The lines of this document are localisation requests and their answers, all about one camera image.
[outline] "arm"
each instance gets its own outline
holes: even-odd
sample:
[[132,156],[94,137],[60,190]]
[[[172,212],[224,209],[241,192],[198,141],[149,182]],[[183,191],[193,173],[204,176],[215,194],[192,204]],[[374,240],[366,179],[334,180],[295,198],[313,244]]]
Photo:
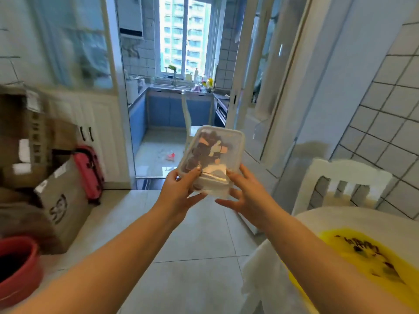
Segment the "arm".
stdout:
[[414,313],[282,210],[244,165],[240,170],[244,177],[228,172],[241,189],[230,192],[238,201],[216,202],[243,214],[265,232],[320,313]]
[[200,173],[196,168],[176,181],[171,171],[149,212],[13,314],[116,313],[188,209],[205,197],[188,198]]

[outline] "person's right hand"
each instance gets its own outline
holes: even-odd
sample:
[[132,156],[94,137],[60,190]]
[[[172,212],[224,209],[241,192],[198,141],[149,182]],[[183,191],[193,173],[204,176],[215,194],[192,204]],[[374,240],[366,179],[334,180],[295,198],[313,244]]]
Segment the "person's right hand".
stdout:
[[269,220],[267,216],[269,210],[279,207],[246,166],[240,164],[240,171],[243,176],[226,170],[228,178],[240,188],[240,190],[230,189],[230,195],[238,201],[218,198],[215,202],[241,213],[254,226],[264,230]]

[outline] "forearm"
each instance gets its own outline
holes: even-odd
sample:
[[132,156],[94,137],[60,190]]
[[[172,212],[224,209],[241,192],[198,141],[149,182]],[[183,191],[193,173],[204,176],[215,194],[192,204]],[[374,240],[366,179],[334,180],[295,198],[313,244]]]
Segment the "forearm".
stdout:
[[266,234],[321,313],[412,313],[280,207],[270,210]]
[[116,313],[177,226],[165,215],[153,207],[13,313]]

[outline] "red suitcase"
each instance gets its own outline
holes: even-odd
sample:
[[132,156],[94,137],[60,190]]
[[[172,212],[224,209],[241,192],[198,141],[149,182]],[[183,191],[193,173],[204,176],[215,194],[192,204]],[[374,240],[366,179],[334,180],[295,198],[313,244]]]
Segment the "red suitcase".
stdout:
[[78,146],[74,152],[74,160],[82,176],[83,188],[89,202],[99,205],[105,180],[95,150],[87,145]]

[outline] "bottle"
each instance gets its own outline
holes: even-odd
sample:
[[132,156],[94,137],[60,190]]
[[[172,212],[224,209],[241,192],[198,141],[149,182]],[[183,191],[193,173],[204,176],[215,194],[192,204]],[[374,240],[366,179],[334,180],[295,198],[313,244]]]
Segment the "bottle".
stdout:
[[198,84],[198,68],[195,68],[195,73],[194,73],[194,83]]

